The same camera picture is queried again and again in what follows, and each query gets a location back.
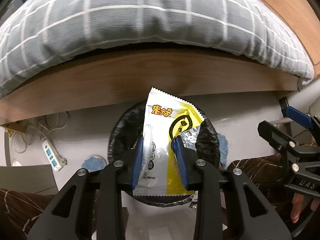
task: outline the yellow snack bag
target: yellow snack bag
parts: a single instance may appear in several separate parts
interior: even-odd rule
[[[143,154],[134,195],[187,195],[170,143],[178,134],[204,121],[189,102],[152,88],[143,126]]]

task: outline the blue gripper pad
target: blue gripper pad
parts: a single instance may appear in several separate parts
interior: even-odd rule
[[[170,147],[176,155],[181,183],[187,189],[189,186],[188,168],[177,137],[173,138]]]
[[[298,111],[297,109],[293,108],[292,106],[289,106],[285,112],[286,112],[287,117],[294,120],[296,123],[300,124],[302,127],[306,128],[306,129],[313,128],[311,118],[309,116],[307,116],[306,114]]]
[[[142,150],[143,150],[143,139],[140,140],[138,145],[136,157],[132,166],[132,177],[131,177],[131,188],[134,190],[139,181],[141,165],[142,165]]]

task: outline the metal screw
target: metal screw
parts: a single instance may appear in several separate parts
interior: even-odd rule
[[[196,164],[199,165],[199,166],[204,166],[205,165],[205,160],[197,159],[196,160]]]
[[[292,148],[296,146],[296,144],[295,144],[293,141],[290,141],[290,142],[289,142],[289,145],[290,145]]]
[[[83,175],[85,175],[87,173],[87,171],[85,170],[85,169],[79,169],[79,171],[77,172],[77,174],[79,175],[79,176],[83,176]]]
[[[116,167],[121,167],[123,165],[123,161],[115,161],[113,165]]]
[[[299,165],[297,163],[292,164],[292,170],[297,172],[299,170]]]
[[[242,171],[241,171],[241,169],[235,168],[235,169],[233,169],[233,173],[239,176],[242,174]]]

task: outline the human hand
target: human hand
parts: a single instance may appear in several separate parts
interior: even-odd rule
[[[300,213],[302,211],[302,203],[304,200],[304,195],[295,193],[292,199],[292,210],[291,210],[291,220],[293,223],[298,222],[299,217],[300,217]],[[318,208],[320,204],[320,199],[314,199],[311,203],[311,210],[312,211],[316,211],[316,209]]]

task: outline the white floor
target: white floor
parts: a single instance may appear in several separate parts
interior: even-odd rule
[[[257,132],[259,122],[282,117],[278,100],[273,92],[250,92],[190,96],[187,100],[203,110],[217,132],[229,143],[227,165],[233,160],[271,155],[273,149]],[[121,114],[134,102],[102,106],[70,112],[69,125],[50,135],[58,152],[68,165],[53,172],[59,189],[92,154],[107,158],[108,138]],[[23,154],[10,148],[11,160],[22,165],[47,164],[48,160],[37,139]],[[195,210],[185,206],[156,208],[144,205],[123,195],[123,206],[129,210],[127,238],[131,240],[193,239]]]

